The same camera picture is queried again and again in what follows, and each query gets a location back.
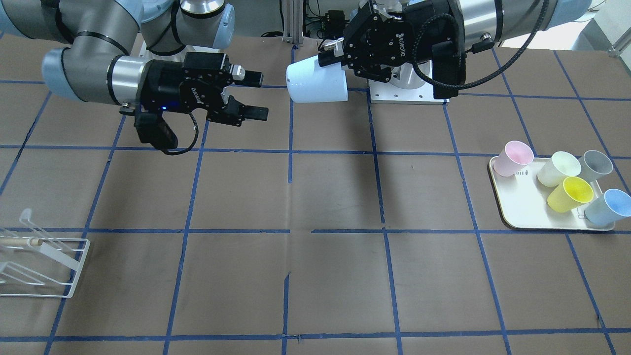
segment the white cup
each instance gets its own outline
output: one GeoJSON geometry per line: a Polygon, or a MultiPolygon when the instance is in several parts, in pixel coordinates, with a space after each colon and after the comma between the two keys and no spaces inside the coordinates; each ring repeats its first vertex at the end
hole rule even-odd
{"type": "Polygon", "coordinates": [[[569,176],[581,173],[581,163],[568,152],[556,152],[537,174],[541,184],[549,188],[556,187],[569,176]]]}
{"type": "Polygon", "coordinates": [[[289,65],[286,81],[289,95],[297,103],[348,100],[341,63],[320,67],[317,56],[313,56],[289,65]]]}

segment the yellow cup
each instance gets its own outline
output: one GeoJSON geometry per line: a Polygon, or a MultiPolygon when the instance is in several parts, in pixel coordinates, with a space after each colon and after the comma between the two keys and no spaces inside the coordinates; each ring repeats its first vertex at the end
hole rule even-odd
{"type": "Polygon", "coordinates": [[[591,202],[594,190],[587,181],[576,177],[566,177],[548,196],[548,206],[559,213],[591,202]]]}

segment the pink cup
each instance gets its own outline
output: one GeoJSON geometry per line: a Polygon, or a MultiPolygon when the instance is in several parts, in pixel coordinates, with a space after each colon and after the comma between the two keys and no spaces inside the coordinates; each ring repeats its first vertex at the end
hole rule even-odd
{"type": "Polygon", "coordinates": [[[493,170],[501,176],[511,176],[534,160],[533,150],[528,144],[512,140],[506,143],[504,150],[495,159],[493,170]]]}

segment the light blue cup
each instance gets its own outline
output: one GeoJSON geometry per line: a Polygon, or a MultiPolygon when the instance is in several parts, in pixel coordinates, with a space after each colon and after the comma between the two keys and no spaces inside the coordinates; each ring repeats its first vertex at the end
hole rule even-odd
{"type": "Polygon", "coordinates": [[[618,189],[607,190],[585,208],[585,217],[598,226],[631,217],[631,196],[618,189]]]}

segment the white wire rack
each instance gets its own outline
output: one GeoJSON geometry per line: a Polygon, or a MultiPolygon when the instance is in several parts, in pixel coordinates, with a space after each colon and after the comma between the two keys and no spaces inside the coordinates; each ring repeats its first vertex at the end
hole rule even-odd
{"type": "Polygon", "coordinates": [[[90,241],[55,238],[33,223],[31,214],[27,208],[20,215],[28,236],[0,228],[0,296],[70,298],[90,241]]]}

